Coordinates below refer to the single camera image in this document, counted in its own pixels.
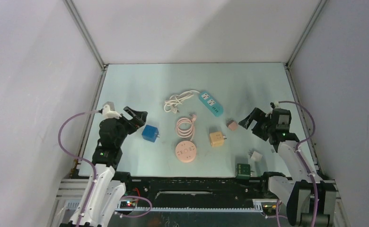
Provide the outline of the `blue cube plug adapter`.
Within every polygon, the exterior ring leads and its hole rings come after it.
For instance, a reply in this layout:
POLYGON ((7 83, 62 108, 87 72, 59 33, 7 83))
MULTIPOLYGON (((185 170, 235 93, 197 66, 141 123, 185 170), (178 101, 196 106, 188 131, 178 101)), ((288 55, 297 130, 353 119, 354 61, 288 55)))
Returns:
POLYGON ((155 142, 157 137, 159 136, 159 131, 157 127, 146 125, 141 135, 144 140, 155 142))

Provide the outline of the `yellow cube plug adapter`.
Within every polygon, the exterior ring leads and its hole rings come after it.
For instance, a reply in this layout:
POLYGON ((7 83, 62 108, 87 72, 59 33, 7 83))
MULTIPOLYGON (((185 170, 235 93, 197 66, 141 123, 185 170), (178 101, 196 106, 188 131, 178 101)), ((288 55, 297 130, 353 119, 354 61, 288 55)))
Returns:
POLYGON ((221 131, 216 131, 209 134, 210 145, 213 148, 222 146, 225 139, 226 136, 221 131))

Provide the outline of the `pink round power socket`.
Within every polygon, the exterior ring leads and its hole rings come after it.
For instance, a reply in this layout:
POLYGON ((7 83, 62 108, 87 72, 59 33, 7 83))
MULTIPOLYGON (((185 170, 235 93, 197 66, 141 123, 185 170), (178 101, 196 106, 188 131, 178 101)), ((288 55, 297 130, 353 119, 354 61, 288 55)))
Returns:
POLYGON ((190 163, 196 158, 196 145, 191 141, 181 141, 175 147, 175 155, 179 161, 190 163))

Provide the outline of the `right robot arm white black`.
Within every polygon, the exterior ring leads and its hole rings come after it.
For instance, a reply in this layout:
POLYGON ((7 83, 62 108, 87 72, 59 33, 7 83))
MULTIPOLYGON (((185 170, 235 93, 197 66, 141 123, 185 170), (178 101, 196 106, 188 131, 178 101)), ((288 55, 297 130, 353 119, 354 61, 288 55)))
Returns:
POLYGON ((265 113, 255 108, 239 125, 250 128, 252 133, 273 146, 284 161, 290 176, 267 173, 265 181, 259 184, 262 196, 273 195, 286 206, 288 222, 294 227, 331 227, 334 224, 336 189, 326 183, 305 160, 300 140, 290 132, 291 113, 289 110, 274 108, 265 113))

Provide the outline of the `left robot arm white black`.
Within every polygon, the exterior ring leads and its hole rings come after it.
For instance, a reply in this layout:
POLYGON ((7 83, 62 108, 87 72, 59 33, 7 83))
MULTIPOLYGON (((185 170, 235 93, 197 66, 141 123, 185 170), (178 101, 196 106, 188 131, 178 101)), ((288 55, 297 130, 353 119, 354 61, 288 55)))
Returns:
POLYGON ((99 139, 91 160, 70 153, 63 145, 60 148, 69 156, 89 164, 92 173, 75 213, 62 227, 106 227, 122 197, 133 192, 133 183, 126 173, 115 179, 116 170, 122 157, 121 146, 128 135, 145 125, 148 113, 125 107, 132 118, 127 119, 115 111, 113 105, 105 104, 101 110, 90 114, 102 114, 99 124, 99 139))

